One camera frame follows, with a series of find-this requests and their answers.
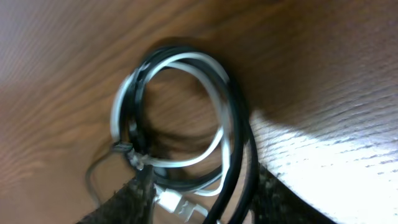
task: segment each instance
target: wood grain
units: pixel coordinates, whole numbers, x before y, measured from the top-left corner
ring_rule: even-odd
[[[392,0],[0,1],[1,223],[73,223],[93,209],[83,176],[111,141],[113,96],[170,37],[237,76],[261,162],[296,194],[339,223],[397,223],[397,11]],[[159,76],[146,97],[159,130],[215,129],[184,74]],[[95,181],[106,198],[133,175],[115,156]],[[161,209],[155,219],[174,223]]]

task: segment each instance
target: brown wood surface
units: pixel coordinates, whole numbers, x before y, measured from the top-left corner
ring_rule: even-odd
[[[340,223],[398,223],[397,12],[393,0],[0,1],[0,222],[73,223],[94,208],[83,176],[111,142],[114,94],[148,48],[178,37],[237,76],[261,162],[296,194]],[[146,97],[159,130],[216,127],[192,77],[159,76]],[[106,198],[133,175],[114,156],[95,183]],[[160,208],[155,220],[175,223]]]

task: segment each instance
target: wooden table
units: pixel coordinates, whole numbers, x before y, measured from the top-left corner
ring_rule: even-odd
[[[392,0],[1,1],[0,222],[73,223],[94,208],[83,176],[111,142],[114,94],[161,40],[224,61],[249,100],[261,162],[297,195],[339,223],[397,223],[397,12]],[[146,97],[157,129],[216,126],[186,74],[159,76]],[[190,171],[217,166],[215,154]],[[133,175],[114,156],[94,180],[106,198]]]

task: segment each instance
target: cable bundle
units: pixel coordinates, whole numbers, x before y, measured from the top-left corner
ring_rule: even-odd
[[[144,90],[146,84],[160,71],[170,68],[190,73],[201,82],[216,109],[220,124],[208,149],[202,155],[189,160],[170,161],[151,157],[153,136],[144,112]],[[202,196],[219,194],[204,223],[215,223],[223,214],[238,181],[244,145],[249,141],[245,188],[229,222],[241,223],[246,217],[258,181],[256,143],[242,91],[233,77],[229,76],[214,58],[186,46],[162,47],[148,55],[124,80],[116,95],[111,115],[111,134],[115,142],[132,144],[133,150],[126,153],[126,157],[138,172],[146,165],[162,168],[190,166],[204,160],[220,145],[222,165],[207,175],[186,180],[169,179],[165,175],[155,173],[155,183],[163,189]],[[221,183],[217,189],[206,190],[206,187],[218,179],[221,179]]]

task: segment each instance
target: wooden surface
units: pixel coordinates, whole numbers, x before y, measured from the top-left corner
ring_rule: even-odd
[[[94,208],[83,176],[111,142],[119,84],[180,37],[227,62],[261,162],[296,194],[339,223],[397,223],[397,12],[393,0],[0,1],[0,222],[73,223]],[[191,77],[164,74],[146,96],[158,129],[216,126]],[[106,198],[133,175],[114,156],[95,183]],[[172,219],[157,209],[156,223]]]

